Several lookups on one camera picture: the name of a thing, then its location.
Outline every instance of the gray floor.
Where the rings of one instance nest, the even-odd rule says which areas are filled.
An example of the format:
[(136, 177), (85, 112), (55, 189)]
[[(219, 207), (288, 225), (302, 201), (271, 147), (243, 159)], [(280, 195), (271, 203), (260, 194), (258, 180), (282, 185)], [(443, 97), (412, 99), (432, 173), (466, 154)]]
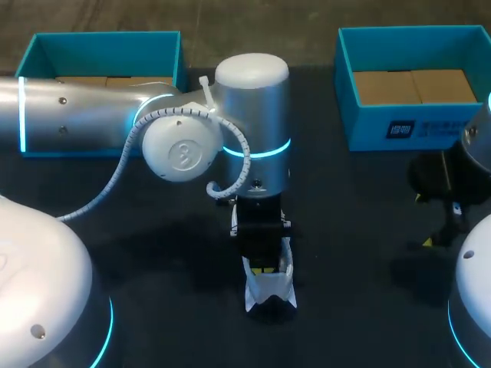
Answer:
[(36, 32), (181, 30), (186, 62), (277, 54), (329, 64), (339, 27), (481, 24), (490, 0), (0, 0), (0, 71), (14, 71)]

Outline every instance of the box label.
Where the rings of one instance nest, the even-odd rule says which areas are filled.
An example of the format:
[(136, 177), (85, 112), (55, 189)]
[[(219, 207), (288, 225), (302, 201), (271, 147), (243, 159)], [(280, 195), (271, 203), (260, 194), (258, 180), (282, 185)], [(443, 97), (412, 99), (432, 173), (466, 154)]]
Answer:
[(424, 121), (417, 130), (417, 136), (458, 137), (469, 121)]
[(395, 120), (390, 122), (387, 138), (409, 138), (413, 133), (414, 120)]

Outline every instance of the white spiral cable wrap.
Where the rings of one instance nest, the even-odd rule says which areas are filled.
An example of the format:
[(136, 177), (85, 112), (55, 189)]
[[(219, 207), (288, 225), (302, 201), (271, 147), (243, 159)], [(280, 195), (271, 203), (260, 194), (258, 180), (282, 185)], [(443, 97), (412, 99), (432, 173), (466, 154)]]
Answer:
[(237, 180), (227, 189), (220, 190), (220, 188), (215, 182), (209, 182), (208, 185), (206, 186), (206, 193), (208, 193), (208, 195), (214, 199), (226, 198), (236, 193), (237, 190), (239, 190), (240, 187), (246, 181), (247, 175), (249, 174), (249, 169), (251, 167), (251, 150), (249, 148), (249, 144), (247, 143), (246, 138), (244, 137), (244, 134), (242, 134), (239, 128), (237, 128), (237, 126), (235, 126), (233, 123), (222, 117), (218, 117), (214, 114), (207, 113), (201, 110), (184, 108), (184, 107), (169, 107), (166, 109), (157, 110), (148, 113), (134, 124), (133, 128), (128, 134), (126, 142), (124, 143), (124, 148), (123, 148), (123, 152), (121, 153), (120, 161), (117, 164), (117, 167), (114, 170), (114, 173), (111, 176), (109, 182), (102, 189), (102, 191), (84, 207), (78, 209), (77, 211), (73, 211), (72, 213), (69, 213), (67, 215), (59, 216), (57, 217), (57, 220), (62, 222), (70, 221), (80, 215), (89, 212), (96, 205), (98, 205), (112, 190), (117, 180), (120, 178), (121, 173), (123, 172), (124, 167), (128, 163), (128, 159), (130, 158), (131, 147), (133, 146), (142, 128), (146, 126), (148, 123), (152, 123), (153, 121), (155, 121), (160, 117), (172, 117), (172, 116), (198, 117), (204, 120), (209, 120), (211, 122), (216, 121), (218, 124), (223, 125), (225, 128), (227, 128), (233, 133), (233, 135), (239, 141), (240, 146), (242, 147), (242, 152), (244, 154), (242, 171), (240, 172)]

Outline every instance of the glowing cyan light strip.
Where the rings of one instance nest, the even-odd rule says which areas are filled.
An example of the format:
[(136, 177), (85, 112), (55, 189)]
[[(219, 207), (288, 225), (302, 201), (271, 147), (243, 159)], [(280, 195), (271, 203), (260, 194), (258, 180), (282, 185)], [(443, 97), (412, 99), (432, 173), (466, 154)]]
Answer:
[(469, 356), (469, 354), (463, 349), (462, 345), (459, 342), (459, 339), (457, 338), (457, 335), (455, 334), (455, 331), (453, 330), (452, 319), (450, 318), (450, 302), (448, 302), (448, 323), (450, 325), (450, 329), (452, 330), (453, 338), (455, 339), (455, 342), (457, 343), (459, 348), (462, 350), (463, 355), (466, 356), (466, 358), (472, 363), (473, 366), (475, 366), (476, 368), (480, 368), (476, 364), (476, 362), (474, 362), (474, 360), (472, 360), (472, 358)]
[(148, 100), (146, 100), (145, 102), (143, 102), (140, 107), (138, 107), (138, 110), (137, 112), (135, 113), (135, 117), (133, 118), (133, 127), (135, 126), (135, 124), (137, 123), (137, 118), (138, 116), (140, 115), (141, 111), (150, 103), (150, 102), (154, 102), (155, 100), (158, 100), (160, 98), (163, 98), (163, 97), (171, 97), (173, 96), (172, 94), (160, 94), (158, 96), (155, 96), (155, 97), (152, 97), (152, 98), (149, 98)]
[(24, 77), (18, 78), (18, 128), (21, 152), (25, 152), (25, 83)]
[(104, 356), (104, 353), (106, 352), (107, 345), (109, 345), (110, 335), (113, 332), (114, 312), (113, 312), (113, 302), (111, 301), (110, 298), (109, 298), (109, 305), (110, 305), (110, 323), (109, 323), (109, 331), (107, 332), (106, 341), (104, 342), (104, 345), (102, 346), (99, 355), (97, 356), (96, 360), (92, 363), (90, 368), (95, 368), (101, 361), (102, 357)]
[[(263, 159), (265, 157), (277, 155), (277, 154), (283, 152), (284, 150), (286, 150), (288, 148), (288, 146), (290, 146), (291, 142), (292, 142), (292, 140), (288, 140), (288, 142), (285, 143), (283, 146), (281, 146), (277, 149), (274, 149), (273, 151), (262, 152), (262, 153), (251, 153), (251, 159)], [(228, 149), (225, 146), (223, 147), (223, 150), (232, 156), (244, 157), (244, 153), (232, 151), (231, 149)]]

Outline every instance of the brown cardboard box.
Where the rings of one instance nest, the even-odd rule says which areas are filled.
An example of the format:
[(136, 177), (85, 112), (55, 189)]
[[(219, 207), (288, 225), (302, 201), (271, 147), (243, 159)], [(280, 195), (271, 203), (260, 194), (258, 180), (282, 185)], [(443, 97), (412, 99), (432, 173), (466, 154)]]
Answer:
[(412, 71), (411, 73), (423, 104), (476, 102), (462, 70)]
[(163, 82), (172, 84), (172, 77), (129, 77), (129, 78), (112, 78), (107, 79), (107, 87), (128, 87), (135, 84), (145, 84), (153, 82)]
[(410, 71), (354, 72), (363, 105), (421, 104)]
[(106, 85), (106, 77), (56, 77), (58, 81), (65, 83), (83, 83), (98, 86)]

